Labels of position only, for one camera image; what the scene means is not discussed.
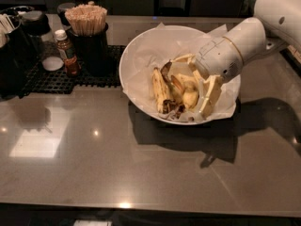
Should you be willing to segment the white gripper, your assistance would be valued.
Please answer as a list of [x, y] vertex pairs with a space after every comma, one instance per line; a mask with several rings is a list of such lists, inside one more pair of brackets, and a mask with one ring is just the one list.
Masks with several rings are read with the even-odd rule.
[[210, 75], [203, 82], [203, 100], [198, 111], [201, 118], [207, 119], [214, 111], [224, 82], [229, 82], [241, 73], [243, 59], [236, 46], [227, 38], [214, 38], [203, 45], [196, 57], [186, 54], [171, 60], [171, 75], [181, 82], [204, 81], [203, 75]]

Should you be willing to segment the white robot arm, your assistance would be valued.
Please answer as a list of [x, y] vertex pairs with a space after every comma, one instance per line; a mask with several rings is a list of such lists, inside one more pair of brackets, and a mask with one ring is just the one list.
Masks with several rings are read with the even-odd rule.
[[183, 104], [207, 119], [223, 84], [238, 76], [243, 67], [277, 46], [268, 43], [270, 32], [282, 43], [301, 47], [301, 0], [256, 0], [254, 16], [243, 20], [222, 37], [210, 40], [189, 57], [196, 83], [184, 89]]

